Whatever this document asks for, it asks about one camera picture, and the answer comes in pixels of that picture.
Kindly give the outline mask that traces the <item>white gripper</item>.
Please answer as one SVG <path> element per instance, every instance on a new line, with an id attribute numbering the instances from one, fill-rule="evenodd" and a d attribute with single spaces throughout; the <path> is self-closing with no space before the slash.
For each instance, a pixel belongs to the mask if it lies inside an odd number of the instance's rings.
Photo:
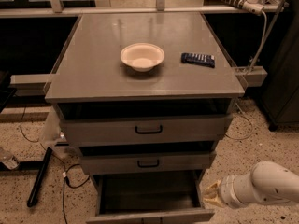
<path id="1" fill-rule="evenodd" d="M 204 201 L 218 207 L 223 207 L 223 204 L 232 209 L 243 208 L 245 205 L 239 201 L 234 190 L 234 181 L 236 175 L 228 175 L 222 181 L 217 180 L 205 189 L 205 193 L 218 192 L 219 197 L 205 197 Z"/>

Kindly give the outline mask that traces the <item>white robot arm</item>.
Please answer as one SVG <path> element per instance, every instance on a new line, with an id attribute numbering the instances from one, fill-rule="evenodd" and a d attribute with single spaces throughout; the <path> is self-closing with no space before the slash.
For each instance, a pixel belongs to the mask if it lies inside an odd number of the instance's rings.
<path id="1" fill-rule="evenodd" d="M 250 204 L 299 204 L 299 176 L 271 161 L 255 164 L 244 175 L 227 175 L 210 185 L 203 200 L 218 207 L 245 208 Z"/>

